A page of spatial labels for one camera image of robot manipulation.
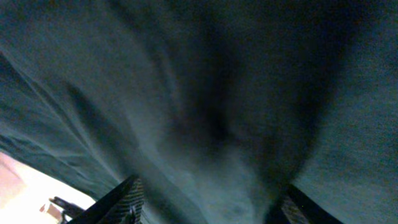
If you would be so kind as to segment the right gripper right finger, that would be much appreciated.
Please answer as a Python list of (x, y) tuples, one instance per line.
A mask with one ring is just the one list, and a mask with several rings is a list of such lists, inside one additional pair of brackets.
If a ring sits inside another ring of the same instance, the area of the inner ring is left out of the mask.
[(266, 224), (342, 224), (294, 185), (278, 199), (266, 215)]

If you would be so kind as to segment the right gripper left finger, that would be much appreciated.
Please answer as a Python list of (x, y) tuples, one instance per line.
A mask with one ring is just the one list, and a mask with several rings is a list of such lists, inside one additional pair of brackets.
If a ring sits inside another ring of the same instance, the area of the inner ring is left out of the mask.
[(68, 224), (142, 224), (144, 189), (132, 175)]

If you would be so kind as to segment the black pants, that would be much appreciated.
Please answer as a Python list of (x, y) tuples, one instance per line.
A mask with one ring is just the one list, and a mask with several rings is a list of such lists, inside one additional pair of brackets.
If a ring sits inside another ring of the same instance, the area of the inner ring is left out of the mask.
[(397, 2), (2, 1), (1, 150), (152, 223), (396, 223)]

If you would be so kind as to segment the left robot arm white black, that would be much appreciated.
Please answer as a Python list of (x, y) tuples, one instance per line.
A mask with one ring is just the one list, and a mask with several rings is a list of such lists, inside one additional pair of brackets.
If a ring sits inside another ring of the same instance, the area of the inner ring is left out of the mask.
[(49, 198), (49, 202), (62, 209), (60, 212), (60, 224), (67, 224), (67, 217), (74, 219), (79, 217), (85, 210), (74, 203), (67, 202), (60, 197)]

